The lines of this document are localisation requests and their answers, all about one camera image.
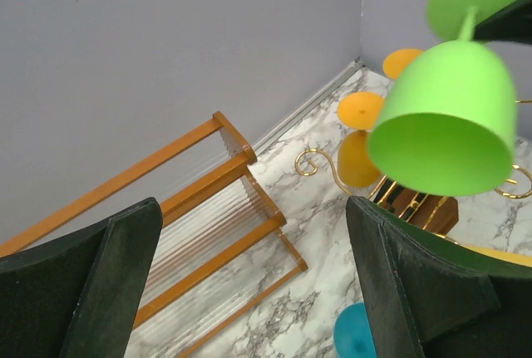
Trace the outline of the blue plastic wine glass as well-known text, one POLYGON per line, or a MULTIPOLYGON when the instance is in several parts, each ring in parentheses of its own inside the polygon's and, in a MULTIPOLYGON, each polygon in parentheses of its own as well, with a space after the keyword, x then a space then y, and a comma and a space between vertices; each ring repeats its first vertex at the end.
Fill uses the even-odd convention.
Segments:
POLYGON ((352 304, 340 313, 334 324, 333 343, 339 358, 377 357, 363 302, 352 304))

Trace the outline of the orange plastic wine glass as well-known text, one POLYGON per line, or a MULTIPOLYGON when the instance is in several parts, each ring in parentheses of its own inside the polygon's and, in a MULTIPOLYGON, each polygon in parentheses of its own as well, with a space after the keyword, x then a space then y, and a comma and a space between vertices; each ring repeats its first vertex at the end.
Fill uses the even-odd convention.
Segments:
POLYGON ((382 63, 384 75, 395 80, 422 53, 418 48, 402 48, 390 53, 382 63))
POLYGON ((353 132, 340 144, 337 171, 349 187, 366 188, 381 175, 367 152, 369 131, 377 121, 384 98, 377 93, 360 91, 344 97, 337 107, 339 120, 353 132))

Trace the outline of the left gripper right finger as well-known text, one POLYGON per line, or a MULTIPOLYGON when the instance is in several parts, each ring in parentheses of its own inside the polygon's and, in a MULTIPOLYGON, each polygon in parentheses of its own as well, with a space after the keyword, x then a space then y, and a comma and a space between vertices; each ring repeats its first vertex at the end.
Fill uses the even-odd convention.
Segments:
POLYGON ((363 197, 347 228, 379 357, 529 357, 531 269, 446 241, 363 197))

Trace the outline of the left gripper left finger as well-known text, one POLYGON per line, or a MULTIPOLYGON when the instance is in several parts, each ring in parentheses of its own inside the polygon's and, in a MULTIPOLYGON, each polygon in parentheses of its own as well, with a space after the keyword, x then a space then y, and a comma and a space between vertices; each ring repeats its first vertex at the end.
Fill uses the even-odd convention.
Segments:
POLYGON ((3 357, 122 357, 162 229, 150 197, 1 259, 3 357))

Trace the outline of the wooden dish rack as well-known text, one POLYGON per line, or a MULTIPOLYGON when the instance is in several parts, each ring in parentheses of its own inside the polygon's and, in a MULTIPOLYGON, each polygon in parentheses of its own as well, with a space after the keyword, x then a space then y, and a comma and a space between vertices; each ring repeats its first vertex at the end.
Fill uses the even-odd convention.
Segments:
POLYGON ((307 269, 220 112, 1 246, 1 259, 153 197, 162 229, 122 357, 190 357, 307 269))

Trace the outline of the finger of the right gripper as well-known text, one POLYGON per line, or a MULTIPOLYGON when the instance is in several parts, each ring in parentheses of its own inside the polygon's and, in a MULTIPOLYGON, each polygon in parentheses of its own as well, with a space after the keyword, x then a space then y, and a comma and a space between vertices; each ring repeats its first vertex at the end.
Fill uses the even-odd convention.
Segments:
POLYGON ((514 0, 475 26, 477 42, 531 45, 531 0, 514 0))

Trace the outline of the yellow book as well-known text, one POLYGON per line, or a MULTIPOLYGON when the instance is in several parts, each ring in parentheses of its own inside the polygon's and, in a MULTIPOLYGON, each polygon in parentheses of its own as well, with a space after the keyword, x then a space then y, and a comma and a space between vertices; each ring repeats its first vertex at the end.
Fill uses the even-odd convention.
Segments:
POLYGON ((501 261, 511 262, 525 267, 532 267, 532 257, 526 256, 518 253, 508 253, 500 250, 495 250, 491 248, 482 248, 471 245, 463 245, 463 248, 467 248, 476 253, 486 255, 488 257, 493 257, 501 261))

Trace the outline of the green plastic wine glass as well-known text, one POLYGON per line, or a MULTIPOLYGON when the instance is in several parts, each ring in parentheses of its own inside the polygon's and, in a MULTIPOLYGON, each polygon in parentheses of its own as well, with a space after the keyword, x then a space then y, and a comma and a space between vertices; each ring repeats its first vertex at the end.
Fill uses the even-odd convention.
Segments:
POLYGON ((475 26, 516 0, 428 0, 439 43, 395 80, 367 140, 399 184, 442 196, 481 194, 512 171, 517 93, 510 70, 475 26))

